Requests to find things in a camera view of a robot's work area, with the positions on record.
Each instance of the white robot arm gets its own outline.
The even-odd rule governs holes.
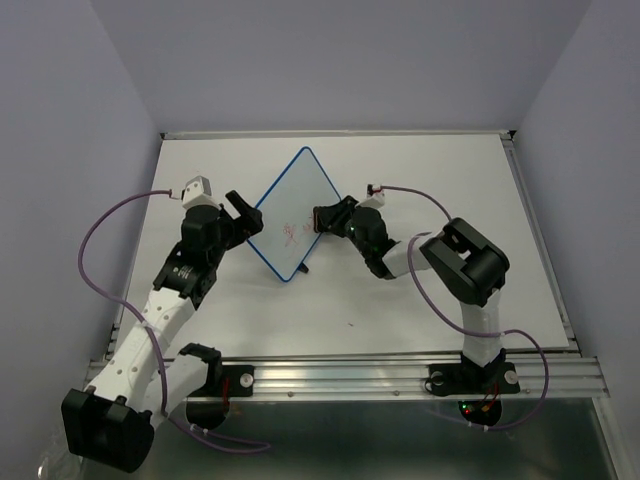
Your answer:
[[[367,198],[361,202],[347,196],[335,205],[316,207],[314,226],[317,232],[348,238],[376,277],[392,280],[406,275],[410,268],[407,242],[389,237],[377,211],[384,199],[382,187],[369,185]],[[433,268],[460,301],[462,328],[457,329],[480,334],[464,337],[464,374],[454,372],[458,376],[455,381],[439,379],[430,386],[431,393],[444,396],[486,391],[506,365],[501,336],[491,335],[500,331],[498,303],[509,269],[506,255],[460,218],[452,219],[441,232],[427,236],[410,254],[414,271]]]
[[[194,344],[183,348],[167,370],[169,391],[163,392],[160,378],[152,381],[152,375],[158,368],[157,358],[215,283],[225,252],[262,230],[260,211],[235,191],[226,198],[238,217],[232,218],[215,201],[206,178],[187,183],[181,196],[187,210],[181,240],[154,280],[144,310],[136,312],[139,322],[84,391],[72,389],[62,403],[71,453],[132,472],[146,457],[166,412],[193,391],[220,379],[220,352]]]

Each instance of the metal frame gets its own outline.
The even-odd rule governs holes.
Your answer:
[[[608,390],[598,360],[579,354],[550,353],[549,398],[606,398]],[[424,387],[428,365],[456,363],[457,354],[384,355],[354,357],[226,358],[224,365],[255,367],[253,396],[234,402],[340,402],[463,400],[473,396],[436,397]],[[540,397],[544,370],[536,354],[509,355],[518,372],[522,391],[509,398],[535,400]],[[107,362],[92,362],[90,382]],[[213,402],[209,397],[189,401]]]
[[[388,135],[508,135],[508,130],[253,130],[211,132],[166,132],[163,140],[223,140],[230,138],[374,137]]]

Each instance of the white platform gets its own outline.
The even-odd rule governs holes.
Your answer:
[[[236,189],[255,204],[304,145],[341,195],[361,198],[367,183],[409,186],[438,198],[503,249],[511,261],[501,302],[503,329],[521,328],[545,348],[568,345],[500,138],[487,135],[165,141],[154,188],[211,180],[214,194]],[[406,240],[444,225],[425,199],[387,192],[382,214],[392,238]],[[128,299],[142,306],[166,255],[179,240],[184,211],[165,198],[149,203]],[[308,275],[281,282],[248,245],[229,252],[196,316],[168,356],[189,342],[226,357],[457,351],[462,336],[424,303],[410,278],[378,280],[344,239],[323,237],[307,259]],[[451,318],[457,301],[433,272],[427,291]],[[133,324],[125,314],[119,341]],[[530,348],[507,337],[508,348]]]

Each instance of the purple cable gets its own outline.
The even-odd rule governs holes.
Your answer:
[[[453,217],[451,216],[451,214],[449,214],[447,209],[444,208],[444,205],[442,205],[438,200],[433,198],[428,193],[421,192],[420,190],[416,190],[414,188],[394,187],[394,186],[391,186],[391,185],[381,185],[380,188],[382,188],[383,190],[395,190],[397,192],[415,193],[416,195],[420,195],[422,197],[425,197],[426,199],[430,200],[431,203],[433,203],[436,207],[438,207],[440,210],[442,210],[442,213],[444,213],[444,216],[447,217],[447,220],[451,221],[453,219]]]
[[[151,197],[153,195],[167,195],[170,197],[171,190],[152,190],[150,192],[139,193],[137,195],[131,195],[130,197],[125,198],[121,202],[117,203],[116,205],[111,207],[109,210],[107,210],[105,213],[103,213],[102,216],[98,220],[96,220],[96,222],[93,225],[91,225],[91,228],[82,239],[82,243],[80,244],[80,250],[78,251],[78,271],[80,272],[80,276],[82,277],[82,280],[84,280],[84,283],[89,285],[89,287],[92,290],[94,290],[96,293],[106,298],[107,300],[111,300],[112,302],[116,302],[117,304],[122,305],[124,308],[129,310],[133,314],[133,316],[136,317],[136,319],[142,324],[144,324],[146,320],[142,315],[142,313],[140,313],[136,307],[134,307],[131,303],[129,303],[124,298],[118,297],[117,295],[113,295],[107,292],[104,288],[100,287],[99,285],[96,285],[93,282],[93,280],[89,278],[89,276],[87,275],[87,272],[84,269],[84,252],[87,249],[87,243],[89,243],[89,239],[91,238],[93,233],[98,229],[98,227],[102,224],[102,222],[104,222],[109,216],[111,216],[113,212],[118,210],[120,207],[123,207],[124,205],[133,202],[134,200]],[[151,341],[151,347],[153,348],[153,352],[155,354],[156,360],[158,361],[158,370],[160,372],[160,384],[162,385],[162,403],[160,405],[160,412],[162,413],[162,415],[167,416],[167,412],[166,412],[167,397],[168,397],[167,370],[164,365],[164,359],[162,358],[162,349],[158,344],[158,339],[153,333],[153,330],[151,330],[149,327],[145,327],[145,330],[147,332],[147,335],[149,335],[149,340]]]
[[[416,195],[420,195],[422,197],[427,198],[428,200],[430,200],[431,202],[433,202],[440,210],[442,210],[442,212],[445,214],[445,216],[447,217],[447,220],[451,221],[452,217],[449,214],[449,212],[447,211],[447,209],[440,203],[438,202],[435,198],[433,198],[431,195],[421,192],[420,190],[415,190],[413,188],[405,188],[405,187],[393,187],[393,186],[389,186],[389,185],[383,185],[381,186],[381,188],[383,190],[396,190],[399,192],[408,192],[408,193],[415,193]],[[536,342],[536,340],[529,335],[527,332],[517,329],[517,328],[512,328],[509,330],[505,330],[504,332],[474,332],[472,330],[467,330],[465,328],[462,328],[458,325],[456,325],[455,323],[453,323],[437,306],[435,303],[433,303],[433,301],[431,300],[431,298],[429,297],[429,295],[427,294],[426,290],[424,289],[424,287],[422,286],[422,284],[420,283],[420,280],[418,279],[418,275],[416,274],[416,269],[413,263],[413,246],[416,243],[416,241],[420,238],[420,237],[424,237],[425,235],[429,235],[431,232],[423,232],[423,233],[419,233],[417,235],[415,235],[410,241],[409,244],[407,245],[407,260],[409,263],[409,273],[411,274],[411,278],[413,279],[413,283],[416,285],[416,288],[418,289],[418,291],[420,292],[420,294],[422,295],[422,298],[425,299],[425,301],[427,302],[427,304],[429,305],[429,307],[431,307],[431,309],[434,311],[434,313],[440,317],[440,319],[442,319],[442,321],[444,321],[444,323],[446,323],[449,327],[453,328],[456,332],[462,333],[464,335],[469,335],[471,337],[480,337],[480,338],[496,338],[496,337],[501,337],[502,335],[510,335],[513,333],[516,333],[518,335],[522,335],[523,337],[525,337],[527,340],[529,340],[533,346],[536,348],[536,350],[538,351],[538,354],[540,355],[540,358],[542,359],[542,365],[544,367],[544,386],[542,388],[542,394],[540,395],[540,400],[538,400],[538,403],[536,403],[536,406],[533,407],[533,409],[524,417],[522,417],[520,420],[517,420],[515,422],[511,422],[511,423],[507,423],[505,425],[499,425],[497,427],[483,427],[480,425],[476,425],[473,423],[469,422],[470,426],[474,426],[480,429],[486,429],[486,430],[490,430],[490,431],[501,431],[501,430],[507,430],[510,428],[514,428],[517,427],[519,425],[522,425],[523,423],[525,423],[527,420],[529,420],[533,415],[535,415],[539,410],[540,407],[542,407],[542,404],[544,403],[545,399],[547,398],[547,393],[549,392],[549,362],[547,361],[547,357],[544,354],[544,350],[542,350],[542,347],[540,346],[540,344],[538,344],[538,342]],[[447,415],[442,415],[440,413],[436,413],[436,412],[432,412],[430,411],[430,413],[440,417],[440,418],[445,418],[449,421],[455,422],[455,423],[461,423],[461,424],[467,424],[466,422],[457,419],[457,418],[453,418],[453,417],[449,417]]]
[[[115,302],[119,305],[122,305],[124,308],[129,310],[129,312],[131,312],[131,314],[134,317],[136,317],[136,319],[142,324],[146,322],[146,319],[135,306],[133,306],[124,298],[121,298],[121,297],[118,297],[117,295],[113,295],[109,293],[108,291],[106,291],[105,289],[103,289],[102,287],[94,283],[93,280],[89,278],[84,268],[84,253],[85,253],[85,250],[87,249],[87,244],[89,243],[89,239],[91,238],[93,233],[113,212],[115,212],[120,207],[134,200],[138,200],[140,198],[145,198],[145,197],[151,197],[153,195],[167,195],[170,197],[171,190],[152,190],[150,192],[139,193],[137,195],[132,195],[128,198],[125,198],[121,202],[117,203],[116,205],[111,207],[109,210],[107,210],[98,220],[96,220],[96,222],[91,226],[91,228],[89,228],[89,231],[87,232],[85,237],[82,239],[82,243],[80,244],[80,249],[78,251],[78,271],[80,272],[80,277],[82,277],[82,280],[84,280],[84,282],[92,290],[98,293],[100,296],[106,298],[107,300],[111,300],[112,302]],[[234,443],[244,444],[244,445],[259,445],[259,448],[253,448],[253,449],[233,449],[233,448],[222,447],[220,445],[216,445],[215,443],[208,442],[204,438],[196,435],[195,432],[192,431],[190,427],[187,427],[181,424],[177,420],[169,418],[169,413],[167,412],[167,399],[169,396],[169,388],[167,386],[167,369],[164,364],[164,359],[162,358],[162,349],[160,348],[160,344],[158,343],[158,339],[156,338],[153,330],[149,327],[145,327],[145,331],[149,336],[149,340],[151,341],[151,347],[153,348],[153,353],[156,357],[156,361],[158,362],[158,372],[160,374],[160,384],[162,386],[162,403],[160,405],[160,413],[164,417],[166,417],[171,423],[173,423],[176,427],[178,427],[178,429],[188,434],[193,439],[220,452],[249,455],[254,453],[261,453],[271,448],[271,445],[267,442],[245,440],[242,438],[229,437],[219,433],[207,432],[207,435],[219,438],[221,440],[226,440],[228,442],[234,442]]]

